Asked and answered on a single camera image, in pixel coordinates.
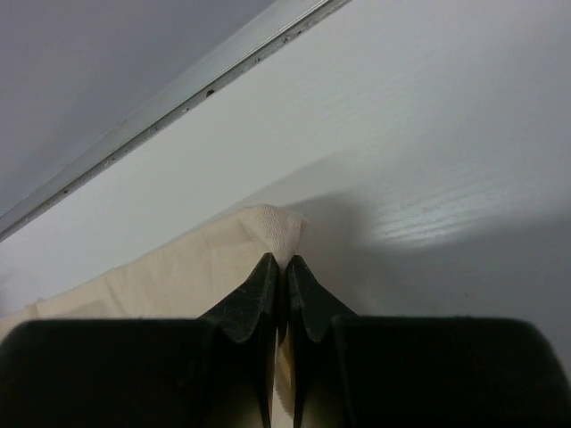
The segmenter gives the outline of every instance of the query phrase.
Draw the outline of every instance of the cream fabric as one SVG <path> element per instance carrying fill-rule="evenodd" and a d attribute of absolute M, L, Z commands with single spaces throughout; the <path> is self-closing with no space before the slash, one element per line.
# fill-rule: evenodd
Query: cream fabric
<path fill-rule="evenodd" d="M 305 219 L 261 205 L 195 229 L 140 259 L 0 319 L 0 337 L 44 317 L 199 317 L 240 285 L 265 252 L 284 268 Z M 292 421 L 274 399 L 276 427 Z"/>

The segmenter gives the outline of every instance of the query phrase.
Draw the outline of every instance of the beige cloth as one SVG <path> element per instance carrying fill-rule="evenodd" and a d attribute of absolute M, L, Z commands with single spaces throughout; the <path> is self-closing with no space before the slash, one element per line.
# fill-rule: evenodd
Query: beige cloth
<path fill-rule="evenodd" d="M 262 205 L 195 229 L 125 266 L 0 318 L 0 337 L 22 321 L 44 317 L 199 317 L 232 292 L 265 252 L 284 268 L 305 219 Z M 274 399 L 273 425 L 292 421 Z"/>

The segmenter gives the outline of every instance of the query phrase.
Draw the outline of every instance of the metal edge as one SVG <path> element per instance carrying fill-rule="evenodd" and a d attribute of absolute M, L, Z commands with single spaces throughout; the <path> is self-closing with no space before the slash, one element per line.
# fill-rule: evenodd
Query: metal edge
<path fill-rule="evenodd" d="M 289 42 L 305 33 L 308 29 L 312 28 L 350 1 L 351 0 L 328 0 L 323 4 L 318 4 L 317 7 L 315 7 L 313 10 L 309 10 L 296 21 L 292 22 L 284 30 L 277 33 L 273 38 L 266 41 L 263 45 L 246 55 L 243 60 L 228 68 L 218 77 L 216 77 L 211 83 L 204 86 L 201 90 L 190 96 L 186 101 L 154 122 L 150 127 L 131 138 L 115 152 L 95 164 L 94 167 L 88 171 L 81 174 L 78 178 L 66 185 L 62 190 L 46 199 L 36 208 L 32 209 L 24 217 L 8 226 L 5 230 L 0 231 L 0 242 L 25 227 L 29 222 L 48 211 L 56 203 L 61 202 L 66 196 L 78 190 L 89 180 L 97 177 L 115 162 L 134 151 L 137 147 L 148 141 L 150 138 L 162 131 L 175 120 L 180 119 L 206 98 L 215 92 L 218 92 L 220 89 L 228 85 L 230 82 L 234 81 L 236 78 L 242 76 L 246 71 L 258 65 L 260 62 L 271 56 L 281 47 L 287 45 Z"/>

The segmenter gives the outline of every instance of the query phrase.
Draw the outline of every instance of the white panel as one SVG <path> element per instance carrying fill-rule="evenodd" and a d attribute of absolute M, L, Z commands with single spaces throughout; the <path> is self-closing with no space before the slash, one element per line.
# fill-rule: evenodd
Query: white panel
<path fill-rule="evenodd" d="M 2 311 L 266 202 L 355 309 L 527 319 L 571 373 L 570 20 L 347 4 L 0 243 Z"/>

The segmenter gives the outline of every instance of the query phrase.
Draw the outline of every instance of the gray wall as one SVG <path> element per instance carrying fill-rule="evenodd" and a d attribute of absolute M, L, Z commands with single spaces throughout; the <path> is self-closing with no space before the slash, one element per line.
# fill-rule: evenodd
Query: gray wall
<path fill-rule="evenodd" d="M 0 218 L 271 3 L 2 2 Z"/>

